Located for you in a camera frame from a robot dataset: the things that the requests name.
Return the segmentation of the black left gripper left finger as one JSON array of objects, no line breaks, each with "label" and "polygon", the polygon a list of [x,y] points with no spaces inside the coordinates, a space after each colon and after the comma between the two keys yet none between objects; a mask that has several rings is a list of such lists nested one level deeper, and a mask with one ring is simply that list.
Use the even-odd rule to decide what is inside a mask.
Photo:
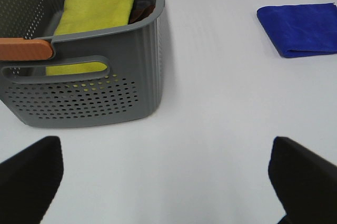
[{"label": "black left gripper left finger", "polygon": [[1,223],[41,223],[64,174],[61,141],[44,137],[1,163]]}]

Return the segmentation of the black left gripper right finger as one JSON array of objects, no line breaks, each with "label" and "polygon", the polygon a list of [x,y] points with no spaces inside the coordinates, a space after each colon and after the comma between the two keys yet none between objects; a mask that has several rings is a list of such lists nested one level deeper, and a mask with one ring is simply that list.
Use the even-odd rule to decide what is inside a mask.
[{"label": "black left gripper right finger", "polygon": [[273,141],[268,175],[280,223],[336,223],[336,165],[287,137]]}]

